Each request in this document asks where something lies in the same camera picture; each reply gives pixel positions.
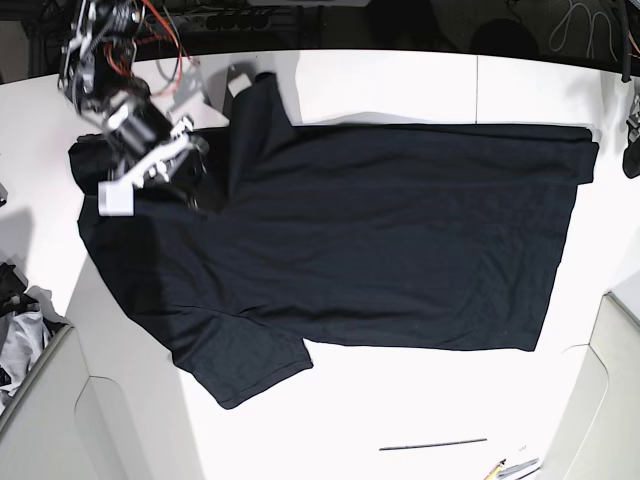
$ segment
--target red cable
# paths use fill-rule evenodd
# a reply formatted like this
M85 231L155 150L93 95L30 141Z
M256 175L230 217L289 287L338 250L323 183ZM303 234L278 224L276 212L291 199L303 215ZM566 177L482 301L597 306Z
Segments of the red cable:
M176 90L178 90L178 87L180 86L180 80L182 80L182 49L180 48L180 42L178 42L178 38L176 37L176 34L173 32L173 29L169 26L169 24L162 17L162 15L158 13L158 11L156 10L156 7L153 6L151 1L142 0L142 3L144 3L147 6L147 8L151 11L151 13L153 13L153 16L156 17L158 22L160 22L160 25L162 25L164 29L169 33L169 35L171 36L171 40L173 40L173 43L176 45L176 48L178 49L178 76L176 78L176 83L173 85L173 88L171 90L163 90L160 92L153 93L152 95L155 97L164 97L166 95L173 95L176 92Z

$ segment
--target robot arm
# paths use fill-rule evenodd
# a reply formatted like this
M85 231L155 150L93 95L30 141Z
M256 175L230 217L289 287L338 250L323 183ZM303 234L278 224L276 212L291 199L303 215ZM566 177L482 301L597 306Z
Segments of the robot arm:
M176 33L150 0L81 0L63 49L58 88L114 152L110 179L98 185L101 215L133 215L134 189L169 184L192 150L208 150L192 134L191 120L173 125L151 102L147 83L131 71L147 8L166 25L182 68Z

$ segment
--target white cable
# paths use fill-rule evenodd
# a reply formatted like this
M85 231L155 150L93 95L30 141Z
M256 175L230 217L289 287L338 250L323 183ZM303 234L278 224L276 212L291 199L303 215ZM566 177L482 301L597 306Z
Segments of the white cable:
M593 48L593 35L595 33L596 19L599 16L602 16L607 21L607 25L609 26L609 52L611 53L611 56L617 62L618 61L618 57L616 57L616 54L613 51L613 40L612 40L613 27L611 26L611 20L609 19L607 14L604 13L604 12L596 12L594 15L591 15L591 10L589 10L589 7L587 7L584 3L580 3L580 2L573 3L573 0L569 0L569 10L565 14L565 16L562 17L562 20L560 20L560 23L558 24L558 26L553 29L553 32L551 32L551 35L549 35L549 49L552 52L559 52L560 50L562 50L564 48L564 45L567 42L567 35L569 33L569 25L571 24L571 18L573 16L573 12L574 12L574 10L576 10L579 7L582 7L587 12L587 16L589 17L589 44L587 45L587 55L586 55L587 58L589 58L589 57L595 58L595 51L594 51L594 48ZM562 28L563 25L564 25L564 35L562 37L562 42L560 43L559 46L554 47L552 45L553 39L555 38L556 34Z

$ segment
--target wire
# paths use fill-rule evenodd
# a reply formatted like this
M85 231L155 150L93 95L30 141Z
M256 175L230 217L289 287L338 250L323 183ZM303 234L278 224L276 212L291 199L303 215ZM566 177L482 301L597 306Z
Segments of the wire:
M123 77L133 76L133 74L131 73L131 66L130 65L127 66L126 60L124 58L124 54L122 54L122 52L120 53L120 61L122 62L122 64L121 65L116 64L115 60L113 59L112 43L108 43L104 46L104 55L107 58L107 63L111 68L113 68L113 70L116 71L116 73L122 75Z
M160 22L160 25L162 25L162 27L167 31L167 33L169 33L171 40L173 40L173 43L178 49L178 73L177 73L177 78L176 78L175 84L173 85L173 88L168 90L167 87L165 87L164 89L160 90L159 92L153 93L152 95L156 97L173 95L178 90L178 87L180 86L180 80L182 79L182 49L180 47L180 42L178 41L176 34L171 29L167 21L162 17L162 15L158 13L158 10L156 10L156 7L153 6L151 1L142 0L142 2L147 6L147 8L151 11L151 13L153 13L153 15L156 17L158 22Z
M578 8L584 9L587 12L587 16L589 17L589 44L587 45L587 54L586 54L587 58L589 57L595 58L595 50L593 47L593 35L595 32L596 19L599 16L602 16L607 21L607 25L609 26L609 52L611 53L611 56L614 58L614 60L618 61L618 57L613 51L613 39L612 39L613 27L611 26L611 20L609 19L607 14L604 12L596 12L595 14L592 15L591 10L589 10L589 7L587 7L584 3L580 3L580 2L573 3L573 0L569 0L569 10L565 14L565 16L562 17L562 20L560 20L560 23L558 23L558 26L553 29L553 31L551 32L551 35L549 35L549 49L552 52L559 52L564 48L564 45L567 42L567 36L569 33L569 26L571 25L571 18L573 17L573 12ZM562 37L562 42L560 42L560 45L558 45L557 47L554 47L553 39L555 38L556 34L562 28L563 25L564 25L564 35Z

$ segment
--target table surface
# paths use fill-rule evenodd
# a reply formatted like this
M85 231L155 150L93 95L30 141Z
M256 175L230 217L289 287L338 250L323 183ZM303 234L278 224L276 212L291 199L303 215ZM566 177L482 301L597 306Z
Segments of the table surface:
M91 375L122 387L156 478L484 478L526 446L544 455L573 387L602 295L632 274L621 263L640 231L640 180L621 168L632 87L577 67L456 54L302 51L200 57L158 105L197 127L216 108L228 68L278 74L295 124L537 123L589 127L595 180L579 187L538 347L447 352L308 342L315 367L224 411L168 352L119 310L77 232L82 194L67 150L93 132L56 78L0 87L0 260L10 259L77 328ZM171 59L135 72L152 91ZM404 452L399 446L488 438Z

